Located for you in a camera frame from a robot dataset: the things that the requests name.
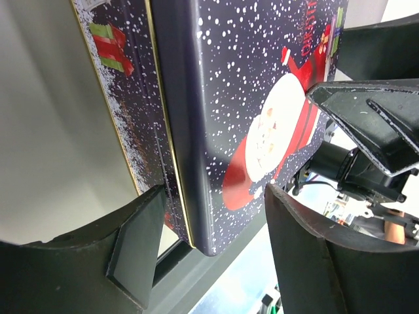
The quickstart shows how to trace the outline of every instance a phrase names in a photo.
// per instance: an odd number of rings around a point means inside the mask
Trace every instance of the gold edge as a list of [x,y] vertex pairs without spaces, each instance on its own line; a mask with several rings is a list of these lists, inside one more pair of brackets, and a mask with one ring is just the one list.
[[166,98],[164,97],[164,92],[163,92],[163,80],[162,80],[162,73],[161,73],[161,70],[160,70],[160,61],[159,61],[158,54],[157,54],[157,39],[156,39],[156,33],[155,33],[155,29],[154,29],[153,12],[151,10],[151,0],[144,0],[144,1],[145,1],[145,10],[147,11],[147,23],[148,23],[149,29],[150,29],[150,40],[151,40],[151,45],[153,47],[153,57],[155,59],[155,67],[156,67],[157,81],[158,81],[158,91],[160,93],[160,100],[162,102],[162,107],[163,107],[164,125],[166,127],[166,132],[167,132],[167,135],[168,135],[170,154],[172,155],[173,168],[174,168],[174,171],[175,171],[177,188],[179,190],[179,198],[181,200],[183,217],[185,219],[185,225],[186,225],[187,235],[188,235],[188,239],[189,239],[189,245],[193,248],[196,248],[194,246],[194,242],[193,242],[192,235],[191,235],[191,227],[189,226],[189,221],[187,219],[185,199],[184,199],[184,196],[183,196],[182,184],[181,184],[181,176],[180,176],[180,173],[179,173],[179,169],[177,167],[175,147],[174,147],[174,144],[173,144],[173,137],[172,137],[172,132],[171,132],[171,129],[170,129],[169,112],[168,112],[167,105],[166,105]]
[[85,34],[84,34],[84,32],[83,32],[83,27],[82,27],[82,25],[81,25],[81,23],[80,23],[80,20],[79,20],[79,13],[77,12],[77,9],[76,9],[76,7],[75,7],[75,5],[74,5],[73,0],[69,0],[69,1],[70,1],[70,3],[71,3],[71,7],[73,8],[73,12],[74,12],[74,14],[75,14],[75,17],[76,17],[77,23],[78,23],[78,25],[79,25],[79,30],[80,30],[81,35],[82,35],[82,37],[83,37],[84,43],[85,43],[85,45],[86,45],[87,52],[88,52],[88,55],[89,55],[89,57],[90,57],[90,61],[92,62],[93,68],[94,68],[94,70],[95,70],[95,72],[96,72],[96,78],[97,78],[97,80],[98,80],[98,82],[99,82],[100,88],[101,88],[101,90],[102,90],[102,95],[103,95],[103,98],[105,99],[105,102],[106,102],[106,105],[107,105],[107,109],[108,109],[108,110],[107,110],[107,112],[108,112],[109,116],[111,117],[112,124],[113,124],[113,129],[114,129],[114,131],[115,131],[115,133],[116,133],[116,135],[117,135],[117,138],[118,138],[118,141],[119,141],[119,144],[120,144],[120,145],[119,145],[119,146],[120,146],[120,149],[121,149],[121,151],[122,151],[122,153],[123,153],[123,155],[124,155],[124,157],[125,157],[126,167],[128,168],[128,171],[129,171],[129,172],[130,172],[130,174],[131,174],[131,180],[132,180],[132,182],[133,182],[133,184],[134,184],[134,187],[135,187],[135,189],[136,189],[137,195],[138,195],[138,196],[140,196],[140,195],[142,195],[142,193],[143,193],[143,192],[139,189],[139,186],[137,185],[137,181],[136,181],[136,179],[135,179],[135,177],[136,177],[136,176],[135,176],[135,175],[134,175],[134,173],[132,172],[132,168],[131,168],[131,166],[130,166],[130,161],[128,160],[128,155],[127,155],[127,153],[126,153],[126,151],[125,151],[124,144],[122,143],[120,133],[119,133],[118,128],[117,128],[117,125],[116,125],[116,123],[115,123],[115,119],[113,118],[113,115],[112,115],[112,112],[111,112],[111,106],[110,106],[110,104],[109,104],[109,102],[108,102],[108,100],[107,100],[107,97],[106,97],[105,88],[103,87],[103,84],[102,84],[102,82],[101,82],[101,80],[100,80],[100,78],[99,78],[99,71],[98,71],[98,68],[96,67],[96,64],[94,63],[93,56],[92,56],[92,53],[90,52],[90,47],[89,47],[89,44],[88,44],[88,41],[87,41],[86,35],[85,35]]

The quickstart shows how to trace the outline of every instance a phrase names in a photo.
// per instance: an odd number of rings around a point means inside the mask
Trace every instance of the red ribbon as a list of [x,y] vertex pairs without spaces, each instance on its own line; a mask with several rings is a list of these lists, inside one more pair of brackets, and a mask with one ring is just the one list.
[[124,53],[125,34],[111,24],[109,25],[112,29],[113,39],[93,35],[98,54],[103,58],[120,62],[125,75],[128,77],[134,71],[134,67]]

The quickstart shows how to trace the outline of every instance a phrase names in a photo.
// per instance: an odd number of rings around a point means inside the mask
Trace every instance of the box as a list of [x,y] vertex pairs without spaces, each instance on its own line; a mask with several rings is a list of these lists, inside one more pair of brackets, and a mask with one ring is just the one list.
[[221,253],[318,149],[347,0],[72,0],[139,194]]

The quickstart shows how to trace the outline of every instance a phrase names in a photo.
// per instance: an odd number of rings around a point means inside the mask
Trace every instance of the santa claus illustration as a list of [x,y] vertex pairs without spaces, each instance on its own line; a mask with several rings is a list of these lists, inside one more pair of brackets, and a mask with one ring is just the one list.
[[227,209],[237,210],[258,198],[266,182],[274,183],[287,158],[310,143],[319,115],[305,92],[328,74],[327,46],[330,26],[306,63],[298,67],[290,49],[282,49],[281,62],[290,73],[271,89],[261,113],[233,154],[223,180]]

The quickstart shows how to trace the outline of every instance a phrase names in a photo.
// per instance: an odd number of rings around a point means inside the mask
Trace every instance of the red santa suit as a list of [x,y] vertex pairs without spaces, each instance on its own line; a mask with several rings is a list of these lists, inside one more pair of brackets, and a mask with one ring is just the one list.
[[[281,62],[287,64],[290,72],[298,78],[304,93],[315,83],[325,80],[326,50],[329,33],[330,26],[327,26],[319,46],[313,51],[307,62],[300,68],[297,67],[293,58],[290,56],[290,51],[285,47],[282,50]],[[315,105],[309,103],[308,100],[304,101],[301,113],[298,119],[296,119],[288,148],[282,156],[271,181],[278,178],[287,158],[309,143],[316,125],[318,113],[318,108]],[[281,130],[281,132],[292,131],[288,129]],[[224,204],[227,209],[232,211],[243,208],[249,202],[259,197],[259,194],[261,193],[260,190],[257,193],[250,191],[252,184],[255,181],[251,179],[251,175],[249,175],[249,171],[246,167],[246,142],[247,136],[242,140],[236,152],[233,154],[223,180]]]

